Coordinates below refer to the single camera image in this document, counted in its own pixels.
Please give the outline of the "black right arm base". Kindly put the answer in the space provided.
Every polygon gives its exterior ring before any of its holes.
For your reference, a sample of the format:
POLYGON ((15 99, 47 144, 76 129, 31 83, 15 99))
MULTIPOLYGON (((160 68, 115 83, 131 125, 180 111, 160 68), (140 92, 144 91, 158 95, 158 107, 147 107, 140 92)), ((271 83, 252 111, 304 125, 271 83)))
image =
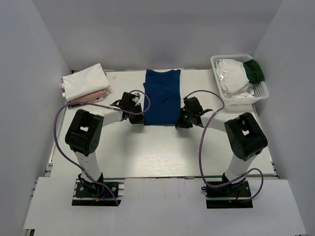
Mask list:
POLYGON ((206 185, 201 187, 201 191, 206 194, 207 209, 253 208, 252 200, 248 200, 252 194, 246 180, 231 188, 210 188, 206 185))

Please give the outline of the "blue t shirt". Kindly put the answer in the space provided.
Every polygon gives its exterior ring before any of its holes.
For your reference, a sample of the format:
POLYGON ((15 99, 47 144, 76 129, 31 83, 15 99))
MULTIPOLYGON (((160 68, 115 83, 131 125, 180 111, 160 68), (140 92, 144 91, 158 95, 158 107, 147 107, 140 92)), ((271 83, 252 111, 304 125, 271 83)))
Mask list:
POLYGON ((146 70, 145 93, 150 99, 144 101, 146 125, 175 125, 180 116, 180 75, 181 70, 156 72, 146 70))

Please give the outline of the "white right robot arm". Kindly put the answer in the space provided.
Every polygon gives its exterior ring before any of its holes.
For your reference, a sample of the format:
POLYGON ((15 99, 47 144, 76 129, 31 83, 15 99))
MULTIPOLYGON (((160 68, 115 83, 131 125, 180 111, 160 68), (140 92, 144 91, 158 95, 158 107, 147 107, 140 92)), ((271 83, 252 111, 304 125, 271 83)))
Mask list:
POLYGON ((229 119, 227 115, 220 113, 222 109, 217 111, 204 110, 196 97, 185 97, 184 107, 180 109, 180 117, 175 127, 192 128, 197 126, 203 128, 198 150, 201 177, 206 186, 210 188, 222 187, 226 195, 234 196, 239 192, 240 183, 245 180, 246 175, 254 170, 249 169, 249 167, 253 160, 268 146, 268 141, 251 113, 246 112, 236 118, 229 119), (202 149, 208 128, 224 132, 228 137, 233 153, 231 162, 222 175, 222 183, 218 185, 209 184, 202 169, 202 149))

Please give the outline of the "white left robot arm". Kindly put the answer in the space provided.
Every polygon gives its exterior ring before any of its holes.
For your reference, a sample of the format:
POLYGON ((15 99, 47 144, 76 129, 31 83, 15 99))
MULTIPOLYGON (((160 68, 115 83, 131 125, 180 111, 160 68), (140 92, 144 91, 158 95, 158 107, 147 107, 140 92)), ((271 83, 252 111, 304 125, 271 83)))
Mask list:
POLYGON ((124 92, 122 98, 108 108, 91 112, 77 110, 66 133, 65 143, 75 153, 83 168, 79 179, 83 183, 89 182, 87 190, 93 196, 101 195, 104 190, 103 175, 96 159, 102 128, 124 120, 129 120, 132 124, 144 123, 138 91, 124 92))

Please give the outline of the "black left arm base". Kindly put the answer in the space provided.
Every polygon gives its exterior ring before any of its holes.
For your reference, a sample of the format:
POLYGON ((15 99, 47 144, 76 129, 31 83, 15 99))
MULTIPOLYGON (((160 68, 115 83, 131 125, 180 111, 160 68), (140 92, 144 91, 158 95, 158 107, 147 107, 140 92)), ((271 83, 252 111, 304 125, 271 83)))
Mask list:
POLYGON ((118 204, 107 188, 96 185, 95 183, 86 182, 81 178, 81 174, 79 174, 76 179, 71 205, 85 207, 118 207, 123 197, 123 180, 103 179, 103 183, 110 188, 118 204))

